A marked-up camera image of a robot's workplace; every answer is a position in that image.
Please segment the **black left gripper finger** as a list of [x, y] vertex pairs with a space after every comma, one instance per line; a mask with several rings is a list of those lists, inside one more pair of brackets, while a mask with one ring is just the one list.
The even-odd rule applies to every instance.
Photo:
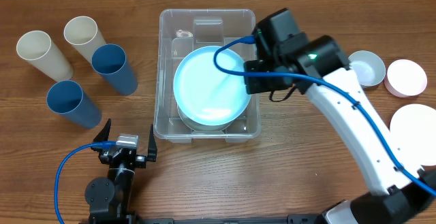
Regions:
[[147, 148], [147, 161], [156, 162], [157, 160], [157, 145], [153, 132], [153, 124], [150, 126], [149, 143]]
[[103, 129], [95, 136], [95, 138], [93, 139], [93, 142], [108, 141], [108, 138], [110, 135], [110, 128], [111, 128], [111, 119], [109, 118], [106, 121], [106, 124], [104, 125]]

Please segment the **pale grey-green plate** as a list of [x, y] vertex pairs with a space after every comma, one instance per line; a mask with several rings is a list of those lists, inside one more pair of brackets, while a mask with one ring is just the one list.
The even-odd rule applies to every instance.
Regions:
[[248, 129], [246, 122], [239, 119], [224, 125], [203, 125], [190, 119], [179, 107], [177, 107], [177, 110], [181, 120], [186, 124], [186, 126], [194, 131], [221, 131], [224, 129], [230, 131], [246, 131]]

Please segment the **light blue plate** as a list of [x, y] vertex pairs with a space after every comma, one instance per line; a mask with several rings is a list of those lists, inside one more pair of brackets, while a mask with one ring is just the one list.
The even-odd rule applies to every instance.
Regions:
[[173, 93], [181, 112], [208, 126], [233, 121], [247, 108], [251, 96], [245, 80], [215, 67], [218, 46], [205, 46], [189, 53], [174, 75]]

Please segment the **grey small bowl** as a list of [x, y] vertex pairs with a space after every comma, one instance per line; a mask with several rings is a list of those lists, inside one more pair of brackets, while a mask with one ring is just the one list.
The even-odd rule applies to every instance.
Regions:
[[386, 66], [373, 52], [359, 50], [349, 56], [350, 66], [356, 72], [358, 82], [363, 88], [379, 85], [385, 78]]

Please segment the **pink small bowl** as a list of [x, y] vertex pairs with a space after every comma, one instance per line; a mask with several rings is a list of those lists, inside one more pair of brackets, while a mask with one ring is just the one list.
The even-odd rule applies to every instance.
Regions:
[[392, 62], [384, 79], [385, 87], [397, 97], [413, 97], [421, 94], [427, 86], [428, 79], [419, 64], [408, 59]]

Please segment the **white plate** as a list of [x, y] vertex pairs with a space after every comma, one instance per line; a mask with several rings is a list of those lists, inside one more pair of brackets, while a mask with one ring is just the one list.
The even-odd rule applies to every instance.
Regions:
[[435, 166], [435, 109], [422, 104], [399, 108], [390, 121], [394, 141], [412, 161]]

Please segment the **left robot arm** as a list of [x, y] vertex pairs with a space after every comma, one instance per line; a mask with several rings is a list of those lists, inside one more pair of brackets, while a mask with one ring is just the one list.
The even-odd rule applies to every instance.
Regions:
[[98, 152], [101, 163], [108, 165], [106, 177], [93, 179], [86, 187], [84, 197], [89, 205], [89, 223], [143, 223], [142, 218], [129, 210], [131, 187], [135, 169], [145, 168], [157, 160], [157, 145], [150, 127], [148, 152], [137, 153], [139, 137], [121, 134], [114, 144], [98, 146], [109, 138], [111, 120], [93, 139], [92, 150]]

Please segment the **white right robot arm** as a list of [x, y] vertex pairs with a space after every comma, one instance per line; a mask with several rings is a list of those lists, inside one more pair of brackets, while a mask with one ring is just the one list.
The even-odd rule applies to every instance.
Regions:
[[395, 147], [332, 37], [309, 40], [287, 9], [259, 21], [253, 36], [258, 57], [245, 64], [247, 91], [292, 87], [307, 96], [343, 140], [368, 188], [364, 195], [323, 211], [318, 223], [405, 223], [431, 205], [435, 172]]

